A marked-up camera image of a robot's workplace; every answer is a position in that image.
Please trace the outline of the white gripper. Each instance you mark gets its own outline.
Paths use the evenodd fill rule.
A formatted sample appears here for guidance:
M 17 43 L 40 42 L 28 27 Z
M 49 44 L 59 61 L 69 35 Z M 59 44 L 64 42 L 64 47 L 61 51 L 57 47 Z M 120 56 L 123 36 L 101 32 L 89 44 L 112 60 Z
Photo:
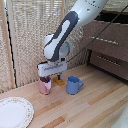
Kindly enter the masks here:
M 67 63 L 65 59 L 60 59 L 58 62 L 49 64 L 48 62 L 41 62 L 38 66 L 38 74 L 40 77 L 47 77 L 56 73 L 61 73 L 67 69 Z M 61 80 L 61 74 L 58 75 L 58 80 Z

